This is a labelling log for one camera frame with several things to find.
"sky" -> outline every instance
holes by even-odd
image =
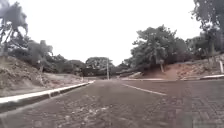
[[[30,36],[46,40],[55,55],[83,62],[103,56],[115,65],[131,56],[138,30],[165,25],[183,39],[199,35],[193,0],[17,0]]]

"white curb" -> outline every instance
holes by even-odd
[[[32,100],[43,100],[47,98],[51,98],[52,95],[56,93],[56,95],[59,95],[61,93],[64,93],[63,91],[70,91],[72,89],[92,84],[94,81],[90,81],[87,83],[81,83],[73,86],[68,86],[68,87],[62,87],[62,88],[57,88],[57,89],[52,89],[52,90],[47,90],[47,91],[42,91],[42,92],[36,92],[36,93],[29,93],[29,94],[23,94],[23,95],[17,95],[17,96],[9,96],[9,97],[2,97],[0,98],[0,113],[5,112],[8,110],[12,110],[17,108],[18,106],[24,106],[26,104],[29,104],[27,102],[32,102]]]
[[[165,79],[154,78],[154,79],[122,79],[122,80],[130,80],[130,81],[161,81]]]

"road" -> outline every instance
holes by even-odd
[[[96,81],[1,115],[4,128],[224,128],[224,81]]]

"white lane marking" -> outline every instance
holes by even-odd
[[[164,94],[164,93],[154,92],[154,91],[150,91],[150,90],[146,90],[146,89],[142,89],[142,88],[137,88],[137,87],[133,87],[133,86],[130,86],[130,85],[127,85],[127,84],[122,84],[122,85],[130,87],[130,88],[134,88],[134,89],[137,89],[137,90],[140,90],[140,91],[143,91],[143,92],[149,92],[149,93],[153,93],[153,94],[157,94],[157,95],[166,96],[166,94]]]

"dirt slope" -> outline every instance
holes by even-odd
[[[184,63],[176,63],[165,66],[165,72],[162,73],[160,69],[153,69],[145,73],[144,76],[138,78],[164,78],[169,80],[177,80],[184,78],[195,78],[198,76],[217,75],[220,74],[219,61],[224,62],[224,55],[216,56],[216,64],[211,67],[212,58],[210,63],[207,59],[189,61]]]
[[[68,74],[43,74],[36,68],[13,57],[0,57],[0,97],[37,92],[80,83]]]

